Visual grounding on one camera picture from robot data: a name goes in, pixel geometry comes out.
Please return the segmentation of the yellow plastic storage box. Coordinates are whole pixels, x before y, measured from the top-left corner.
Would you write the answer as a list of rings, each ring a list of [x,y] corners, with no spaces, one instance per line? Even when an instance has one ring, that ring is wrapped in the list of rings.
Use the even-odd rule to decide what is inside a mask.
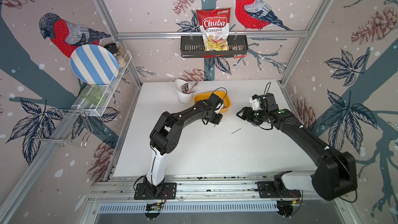
[[[197,94],[194,97],[194,101],[197,102],[197,101],[208,99],[211,94],[212,94],[212,92],[204,92],[204,93]],[[226,113],[231,106],[231,102],[230,102],[228,94],[223,90],[216,90],[214,92],[214,94],[219,96],[223,100],[223,107],[221,108],[220,113]]]

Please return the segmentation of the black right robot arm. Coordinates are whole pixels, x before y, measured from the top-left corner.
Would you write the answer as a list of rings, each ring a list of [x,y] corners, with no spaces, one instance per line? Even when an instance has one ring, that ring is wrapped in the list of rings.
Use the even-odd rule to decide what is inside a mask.
[[[340,152],[329,146],[304,127],[288,109],[279,109],[271,93],[253,95],[252,106],[242,108],[236,115],[255,126],[267,122],[270,129],[280,130],[291,138],[312,159],[316,171],[281,172],[274,176],[274,191],[281,195],[287,191],[316,192],[331,201],[356,191],[356,161],[349,152]]]

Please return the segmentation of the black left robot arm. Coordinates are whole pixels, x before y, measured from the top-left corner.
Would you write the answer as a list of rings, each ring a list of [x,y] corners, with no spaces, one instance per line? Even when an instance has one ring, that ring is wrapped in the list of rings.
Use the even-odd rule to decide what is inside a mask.
[[[183,128],[197,120],[201,120],[204,125],[218,125],[223,118],[220,113],[223,106],[223,99],[212,93],[207,99],[197,101],[186,110],[173,114],[162,113],[150,134],[152,158],[150,169],[143,180],[152,195],[162,191],[166,167],[163,159],[177,147]]]

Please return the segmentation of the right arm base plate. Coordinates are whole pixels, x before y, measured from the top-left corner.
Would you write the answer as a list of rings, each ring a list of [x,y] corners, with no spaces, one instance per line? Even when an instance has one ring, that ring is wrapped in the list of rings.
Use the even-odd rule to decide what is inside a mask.
[[[282,176],[291,171],[284,171],[274,176],[273,181],[258,181],[257,192],[261,199],[270,198],[300,198],[302,193],[299,190],[289,190],[285,187],[282,181]]]

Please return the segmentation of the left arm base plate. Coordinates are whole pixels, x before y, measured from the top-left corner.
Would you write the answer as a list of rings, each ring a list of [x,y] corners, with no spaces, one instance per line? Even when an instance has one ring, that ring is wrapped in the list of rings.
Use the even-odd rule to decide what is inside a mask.
[[[156,199],[168,199],[174,200],[176,198],[177,184],[176,183],[165,183],[161,182],[159,185],[154,186],[150,181],[143,177],[143,182],[134,185],[135,200],[156,200]]]

